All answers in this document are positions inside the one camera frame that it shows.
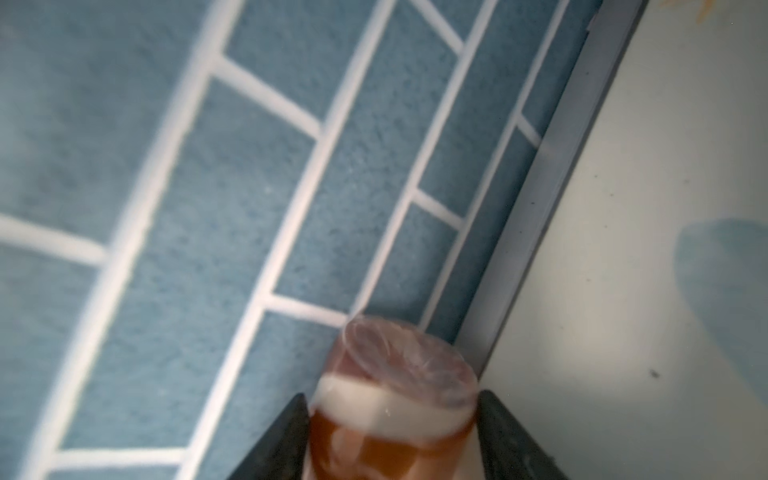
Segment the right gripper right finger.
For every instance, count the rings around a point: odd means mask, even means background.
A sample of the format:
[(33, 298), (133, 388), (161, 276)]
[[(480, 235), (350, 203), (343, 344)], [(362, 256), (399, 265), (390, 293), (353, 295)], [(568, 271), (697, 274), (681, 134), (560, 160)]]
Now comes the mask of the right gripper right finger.
[(479, 393), (476, 424), (486, 479), (568, 480), (554, 458), (490, 390)]

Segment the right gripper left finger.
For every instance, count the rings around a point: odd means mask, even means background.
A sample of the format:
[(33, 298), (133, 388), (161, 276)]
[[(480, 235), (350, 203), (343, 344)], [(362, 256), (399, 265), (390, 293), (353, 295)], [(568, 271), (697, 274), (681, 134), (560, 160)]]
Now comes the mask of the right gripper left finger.
[(309, 441), (306, 396), (291, 398), (228, 480), (301, 480)]

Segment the brown Nescafe bottle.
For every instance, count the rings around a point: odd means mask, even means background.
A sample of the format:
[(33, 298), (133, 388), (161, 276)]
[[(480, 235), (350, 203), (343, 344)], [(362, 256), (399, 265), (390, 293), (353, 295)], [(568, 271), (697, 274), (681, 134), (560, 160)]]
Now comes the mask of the brown Nescafe bottle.
[(476, 418), (479, 384), (444, 340), (358, 315), (339, 332), (310, 402), (316, 479), (450, 479)]

